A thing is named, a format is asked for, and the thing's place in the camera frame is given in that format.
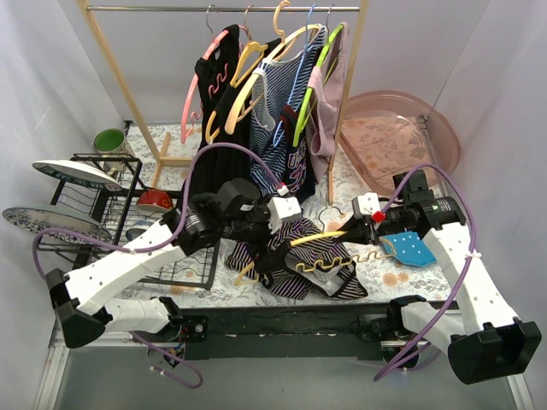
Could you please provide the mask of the yellow wavy plastic hanger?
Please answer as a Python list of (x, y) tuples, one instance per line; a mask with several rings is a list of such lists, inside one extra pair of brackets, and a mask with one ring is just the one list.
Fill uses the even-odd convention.
[(295, 222), (290, 228), (282, 229), (269, 248), (276, 249), (284, 240), (294, 241), (309, 233), (311, 240), (291, 247), (285, 258), (286, 269), (271, 273), (259, 273), (255, 259), (258, 255), (250, 252), (248, 244), (239, 244), (226, 259), (226, 265), (238, 269), (236, 285), (261, 282), (266, 287), (281, 286), (292, 282), (313, 283), (317, 286), (331, 283), (343, 272), (353, 272), (356, 264), (370, 260), (393, 258), (383, 251), (374, 249), (364, 256), (351, 255), (341, 243), (334, 241), (331, 232), (319, 232), (319, 228), (308, 219)]

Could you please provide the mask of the black white striped tank top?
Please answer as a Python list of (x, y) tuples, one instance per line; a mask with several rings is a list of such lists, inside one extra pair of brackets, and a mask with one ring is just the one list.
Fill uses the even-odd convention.
[(291, 246), (291, 241), (318, 234), (319, 227), (309, 219), (283, 225), (262, 250), (272, 258), (270, 265), (255, 263), (260, 250), (249, 243), (237, 243), (225, 264), (248, 278), (257, 278), (271, 293), (303, 300), (311, 290), (339, 300), (361, 299), (368, 291), (356, 274), (356, 263), (341, 243), (320, 237)]

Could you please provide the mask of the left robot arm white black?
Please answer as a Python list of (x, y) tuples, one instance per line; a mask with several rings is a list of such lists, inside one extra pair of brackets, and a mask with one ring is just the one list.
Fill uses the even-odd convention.
[(155, 270), (180, 261), (222, 238), (265, 245), (283, 224), (302, 215), (294, 196), (265, 199), (246, 179), (226, 182), (215, 193), (195, 195), (181, 209), (165, 213), (126, 246), (88, 266), (46, 274), (52, 307), (64, 342), (84, 347), (105, 333), (149, 334), (171, 342), (194, 323), (169, 297), (148, 301), (117, 298)]

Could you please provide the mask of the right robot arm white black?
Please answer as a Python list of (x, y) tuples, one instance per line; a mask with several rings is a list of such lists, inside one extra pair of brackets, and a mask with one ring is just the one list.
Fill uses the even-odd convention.
[(376, 375), (381, 380), (422, 352), (419, 341), (448, 357), (464, 384), (522, 374), (542, 341), (533, 321), (521, 320), (491, 279), (476, 249), (474, 218), (463, 199), (437, 197), (429, 188), (425, 166), (393, 178), (396, 190), (386, 205), (373, 192), (352, 201), (353, 215), (340, 241), (370, 244), (396, 234), (398, 256), (414, 254), (409, 235), (416, 233), (435, 258), (450, 286), (444, 304), (435, 308), (421, 296), (401, 296), (387, 309), (388, 332), (412, 339)]

